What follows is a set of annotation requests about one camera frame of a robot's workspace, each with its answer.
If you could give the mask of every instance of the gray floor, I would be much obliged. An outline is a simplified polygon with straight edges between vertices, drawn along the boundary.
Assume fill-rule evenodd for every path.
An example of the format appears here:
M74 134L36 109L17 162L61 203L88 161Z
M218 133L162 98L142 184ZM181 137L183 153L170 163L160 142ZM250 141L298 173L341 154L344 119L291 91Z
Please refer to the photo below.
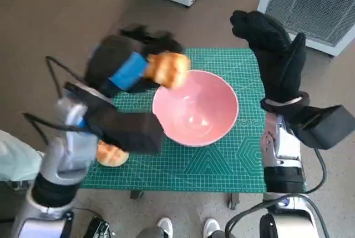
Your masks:
M232 36L229 16L234 9L256 9L258 0L197 0L186 9L166 0L0 0L0 128L36 149L44 150L38 135L19 112L53 117L55 92L43 57L53 55L78 72L100 39L120 26L138 22L152 29L167 29L186 47L247 47ZM302 89L314 105L342 103L355 114L355 43L339 57L309 50ZM355 135L324 152L329 181L312 195L319 205L332 237L355 237ZM308 183L320 179L320 169L310 150L304 150ZM19 204L0 192L2 214L13 214ZM242 195L239 210L260 201L260 195ZM81 190L78 202L100 211L117 237L134 237L140 229L169 216L174 237L201 237L202 224L215 217L222 226L234 214L216 193L150 192L140 202L129 200L127 191ZM261 214L242 220L237 237L257 237ZM73 237L85 231L91 215L77 213Z

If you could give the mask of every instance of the black glove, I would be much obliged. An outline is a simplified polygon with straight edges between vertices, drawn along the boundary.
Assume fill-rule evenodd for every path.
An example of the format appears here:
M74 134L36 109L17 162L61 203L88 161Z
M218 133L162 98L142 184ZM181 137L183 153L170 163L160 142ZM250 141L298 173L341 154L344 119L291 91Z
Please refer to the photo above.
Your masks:
M105 37L89 60L84 80L107 97L114 97L121 90L109 78L129 59L132 52L144 58L149 54L164 51L181 53L182 46L171 33L160 32L150 36L144 26L135 26L120 31L118 35ZM159 85L150 79L140 78L127 92L144 92Z
M300 96L301 72L306 61L306 36L291 43L283 26L261 13L234 11L232 32L249 42L260 70L267 99L284 103Z

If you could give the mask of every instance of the table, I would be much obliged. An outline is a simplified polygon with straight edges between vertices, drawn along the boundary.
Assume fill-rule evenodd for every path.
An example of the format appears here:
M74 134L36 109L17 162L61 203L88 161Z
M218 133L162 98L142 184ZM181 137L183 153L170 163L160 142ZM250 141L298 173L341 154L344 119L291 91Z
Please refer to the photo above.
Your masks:
M92 165L83 188L133 190L213 191L260 193L265 191L259 147L265 114L257 61L249 49L189 48L192 68L213 72L235 90L239 115L235 126L221 140L203 148L188 148L166 138L157 156L130 154L121 167ZM122 93L115 106L125 112L150 111L155 90Z

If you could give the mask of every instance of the table leg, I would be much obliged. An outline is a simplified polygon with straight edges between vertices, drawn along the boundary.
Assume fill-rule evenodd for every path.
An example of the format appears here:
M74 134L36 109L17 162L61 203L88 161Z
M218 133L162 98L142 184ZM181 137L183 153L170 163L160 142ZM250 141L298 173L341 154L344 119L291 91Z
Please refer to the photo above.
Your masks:
M144 192L140 190L132 190L130 194L130 198L132 200L139 200L143 196Z
M239 193L228 193L227 207L231 210L236 210L237 204L239 204Z

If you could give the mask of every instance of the pink bowl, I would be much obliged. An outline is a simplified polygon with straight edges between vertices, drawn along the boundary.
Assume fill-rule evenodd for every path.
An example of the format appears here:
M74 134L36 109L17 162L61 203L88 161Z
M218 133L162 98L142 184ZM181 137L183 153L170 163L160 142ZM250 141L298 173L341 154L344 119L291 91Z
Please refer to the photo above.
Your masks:
M201 70L188 71L179 88L160 87L153 99L153 113L166 136L187 146L205 146L221 139L234 126L238 109L231 86Z

